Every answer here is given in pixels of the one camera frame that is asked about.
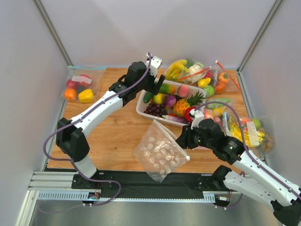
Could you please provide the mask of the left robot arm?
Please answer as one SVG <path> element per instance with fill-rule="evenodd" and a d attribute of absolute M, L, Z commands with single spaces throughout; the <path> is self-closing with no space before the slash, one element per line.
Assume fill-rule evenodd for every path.
<path fill-rule="evenodd" d="M 96 166 L 88 156 L 90 147 L 87 137 L 105 118 L 136 98 L 142 90 L 157 94 L 165 79 L 162 75 L 155 81 L 162 61 L 154 56 L 132 63 L 127 73 L 112 84 L 108 91 L 87 110 L 67 120 L 62 118 L 57 124 L 56 145 L 69 156 L 69 161 L 86 179 L 94 178 Z"/>

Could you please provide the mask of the fake pink peach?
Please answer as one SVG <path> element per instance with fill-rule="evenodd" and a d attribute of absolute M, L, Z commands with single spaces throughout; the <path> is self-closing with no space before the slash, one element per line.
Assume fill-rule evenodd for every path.
<path fill-rule="evenodd" d="M 187 98 L 190 95 L 190 88 L 188 85 L 180 85 L 177 90 L 177 94 L 181 98 Z"/>

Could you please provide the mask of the polka dot zip bag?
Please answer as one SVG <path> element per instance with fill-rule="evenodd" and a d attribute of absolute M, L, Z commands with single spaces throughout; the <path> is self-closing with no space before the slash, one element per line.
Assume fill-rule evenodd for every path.
<path fill-rule="evenodd" d="M 154 181 L 161 183 L 168 174 L 190 161 L 175 140 L 171 130 L 154 120 L 134 149 L 134 156 Z"/>

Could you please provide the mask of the fake mango yellow green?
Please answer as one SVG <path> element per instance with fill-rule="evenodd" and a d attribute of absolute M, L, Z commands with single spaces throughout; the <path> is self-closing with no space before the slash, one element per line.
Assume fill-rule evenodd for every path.
<path fill-rule="evenodd" d="M 170 84 L 163 83 L 159 89 L 159 93 L 165 94 L 165 95 L 171 95 L 174 94 L 176 91 L 175 87 Z"/>

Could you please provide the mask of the fake green cucumber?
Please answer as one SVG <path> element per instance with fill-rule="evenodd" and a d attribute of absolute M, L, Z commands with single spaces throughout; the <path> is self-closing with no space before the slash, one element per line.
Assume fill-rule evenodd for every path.
<path fill-rule="evenodd" d="M 147 104 L 147 103 L 149 103 L 149 102 L 151 101 L 151 99 L 152 99 L 153 97 L 154 97 L 154 94 L 151 93 L 151 92 L 149 92 L 149 91 L 147 91 L 147 92 L 145 93 L 144 97 L 143 97 L 143 102 L 144 102 L 145 104 Z"/>

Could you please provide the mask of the fake yellow apple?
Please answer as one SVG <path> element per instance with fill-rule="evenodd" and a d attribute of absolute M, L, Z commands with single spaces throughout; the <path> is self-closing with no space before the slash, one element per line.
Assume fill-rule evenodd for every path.
<path fill-rule="evenodd" d="M 165 95 L 164 95 L 164 94 L 158 93 L 157 95 L 155 95 L 155 96 L 153 97 L 153 102 L 154 102 L 155 104 L 158 104 L 158 105 L 163 104 L 164 98 L 165 98 Z"/>

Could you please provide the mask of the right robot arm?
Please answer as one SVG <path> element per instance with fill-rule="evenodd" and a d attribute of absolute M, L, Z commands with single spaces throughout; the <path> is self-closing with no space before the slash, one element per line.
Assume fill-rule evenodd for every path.
<path fill-rule="evenodd" d="M 198 146 L 211 149 L 215 156 L 249 175 L 244 178 L 230 168 L 220 166 L 213 177 L 223 187 L 267 205 L 285 226 L 301 222 L 301 188 L 280 176 L 234 137 L 225 135 L 212 119 L 199 125 L 186 125 L 176 140 L 183 149 Z"/>

